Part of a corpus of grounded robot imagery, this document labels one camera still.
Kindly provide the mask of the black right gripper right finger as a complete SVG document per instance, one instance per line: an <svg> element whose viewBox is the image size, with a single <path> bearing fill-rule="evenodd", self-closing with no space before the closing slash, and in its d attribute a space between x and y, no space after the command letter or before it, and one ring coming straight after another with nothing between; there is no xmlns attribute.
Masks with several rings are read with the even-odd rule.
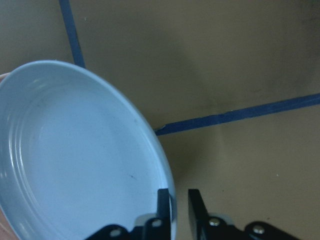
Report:
<svg viewBox="0 0 320 240"><path fill-rule="evenodd" d="M198 189L188 190L188 213L194 240L233 240L233 229L216 215L211 215Z"/></svg>

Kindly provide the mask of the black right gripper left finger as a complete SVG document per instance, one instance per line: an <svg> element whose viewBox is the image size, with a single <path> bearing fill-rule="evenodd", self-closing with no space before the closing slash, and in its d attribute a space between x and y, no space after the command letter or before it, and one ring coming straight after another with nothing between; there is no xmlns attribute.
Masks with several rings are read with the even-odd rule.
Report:
<svg viewBox="0 0 320 240"><path fill-rule="evenodd" d="M161 188L157 191L156 214L145 222L142 228L142 239L171 239L171 199L167 188Z"/></svg>

